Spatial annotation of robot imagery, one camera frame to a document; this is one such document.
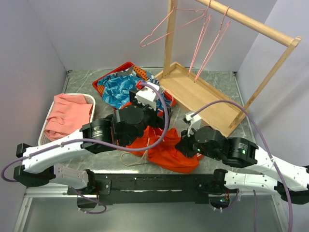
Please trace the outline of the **orange drawstring shorts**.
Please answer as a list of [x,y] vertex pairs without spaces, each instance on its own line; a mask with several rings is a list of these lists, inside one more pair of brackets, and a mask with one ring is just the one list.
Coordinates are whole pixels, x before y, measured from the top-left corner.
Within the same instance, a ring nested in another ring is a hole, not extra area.
[[[160,138],[162,133],[162,129],[148,126],[144,130],[144,135],[141,138],[136,139],[132,145],[128,146],[128,148],[140,148],[152,145]],[[143,161],[147,160],[166,170],[189,174],[198,167],[202,155],[195,154],[193,157],[187,158],[175,148],[175,145],[179,141],[180,136],[178,135],[177,130],[171,128],[165,134],[163,141],[156,147],[145,151],[132,152],[132,154],[140,157],[137,162],[131,164],[125,163],[123,161],[123,156],[126,152],[120,156],[120,161],[123,165],[130,167],[144,164]]]

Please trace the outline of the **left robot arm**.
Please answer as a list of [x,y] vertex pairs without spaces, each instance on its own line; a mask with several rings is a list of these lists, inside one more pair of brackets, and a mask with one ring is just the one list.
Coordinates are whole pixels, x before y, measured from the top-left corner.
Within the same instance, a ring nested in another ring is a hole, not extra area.
[[26,187],[62,184],[91,194],[96,188],[94,173],[68,168],[62,163],[83,155],[128,151],[128,146],[141,138],[147,127],[167,131],[170,114],[170,108],[160,116],[148,105],[129,105],[48,144],[36,147],[19,144],[16,154],[22,158],[22,164],[14,168],[14,181]]

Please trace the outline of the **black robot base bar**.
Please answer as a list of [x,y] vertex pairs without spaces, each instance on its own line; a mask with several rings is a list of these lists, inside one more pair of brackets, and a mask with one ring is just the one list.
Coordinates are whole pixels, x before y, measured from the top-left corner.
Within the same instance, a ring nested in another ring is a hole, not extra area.
[[87,196],[105,205],[121,203],[208,204],[209,195],[237,189],[224,186],[223,174],[95,174],[97,187]]

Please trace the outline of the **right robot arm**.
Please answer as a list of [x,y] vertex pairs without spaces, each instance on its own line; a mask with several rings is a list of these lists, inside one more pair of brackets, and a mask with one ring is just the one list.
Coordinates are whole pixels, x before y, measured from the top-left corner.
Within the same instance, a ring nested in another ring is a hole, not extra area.
[[240,174],[215,170],[210,189],[215,193],[225,189],[260,190],[279,195],[293,204],[309,202],[309,168],[290,164],[268,153],[257,144],[239,137],[226,138],[218,130],[204,126],[188,133],[183,130],[175,148],[188,158],[199,154],[224,165],[254,171]]

